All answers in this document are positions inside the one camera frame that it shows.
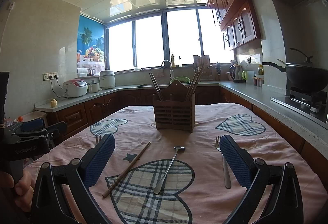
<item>gray countertop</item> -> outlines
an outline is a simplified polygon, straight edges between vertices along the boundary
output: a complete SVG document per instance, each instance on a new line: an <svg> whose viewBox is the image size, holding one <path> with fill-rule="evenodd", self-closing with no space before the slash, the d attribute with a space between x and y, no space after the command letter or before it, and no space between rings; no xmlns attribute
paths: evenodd
<svg viewBox="0 0 328 224"><path fill-rule="evenodd" d="M199 86L221 86L230 92L244 98L269 115L284 123L286 126L303 137L328 159L328 130L303 115L271 101L271 97L279 97L281 94L264 90L260 87L246 83L233 83L231 81L200 82ZM116 86L113 89L101 90L98 93L86 94L78 98L57 99L57 106L51 107L50 103L35 104L35 110L44 112L56 112L85 101L123 90L142 90L154 88L153 86L126 85Z"/></svg>

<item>kettle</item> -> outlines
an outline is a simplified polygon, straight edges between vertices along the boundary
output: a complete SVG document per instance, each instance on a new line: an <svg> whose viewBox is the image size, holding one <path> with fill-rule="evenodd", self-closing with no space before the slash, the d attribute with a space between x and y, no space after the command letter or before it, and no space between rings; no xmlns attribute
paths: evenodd
<svg viewBox="0 0 328 224"><path fill-rule="evenodd" d="M229 73L231 78L233 79L233 82L244 82L244 79L242 77L243 68L241 67L241 65L233 64L229 69Z"/></svg>

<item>window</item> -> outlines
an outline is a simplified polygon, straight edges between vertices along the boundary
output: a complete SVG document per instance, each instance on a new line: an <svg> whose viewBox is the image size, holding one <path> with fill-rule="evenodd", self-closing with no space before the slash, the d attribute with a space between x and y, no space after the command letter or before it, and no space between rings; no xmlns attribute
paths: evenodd
<svg viewBox="0 0 328 224"><path fill-rule="evenodd" d="M133 69L132 22L109 28L109 67L113 71Z"/></svg>
<svg viewBox="0 0 328 224"><path fill-rule="evenodd" d="M229 63L234 60L233 51L224 50L222 31L214 25L211 9L199 9L199 21L203 38L204 55L210 56L211 63Z"/></svg>
<svg viewBox="0 0 328 224"><path fill-rule="evenodd" d="M138 68L160 66L164 60L161 16L136 20Z"/></svg>
<svg viewBox="0 0 328 224"><path fill-rule="evenodd" d="M196 10L168 12L167 26L170 55L174 54L176 65L191 64L194 55L201 56Z"/></svg>

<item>human hand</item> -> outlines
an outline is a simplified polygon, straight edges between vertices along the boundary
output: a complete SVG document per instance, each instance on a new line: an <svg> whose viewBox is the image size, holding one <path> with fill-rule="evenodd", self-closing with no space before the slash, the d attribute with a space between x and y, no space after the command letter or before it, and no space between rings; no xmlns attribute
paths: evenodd
<svg viewBox="0 0 328 224"><path fill-rule="evenodd" d="M32 177L29 171L23 170L23 177L14 184L14 179L8 173L0 171L0 187L15 189L18 194L14 200L15 204L24 212L31 211L33 188L31 186Z"/></svg>

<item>blue gripper pad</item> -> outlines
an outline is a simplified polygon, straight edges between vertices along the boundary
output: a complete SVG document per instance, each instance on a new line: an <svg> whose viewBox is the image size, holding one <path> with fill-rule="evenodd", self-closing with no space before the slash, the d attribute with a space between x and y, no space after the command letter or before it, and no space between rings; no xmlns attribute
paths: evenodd
<svg viewBox="0 0 328 224"><path fill-rule="evenodd" d="M114 149L114 136L106 134L94 148L89 149L81 158L82 164L78 168L78 172L86 188L96 184Z"/></svg>
<svg viewBox="0 0 328 224"><path fill-rule="evenodd" d="M221 137L220 148L239 184L248 189L257 172L254 159L230 135Z"/></svg>

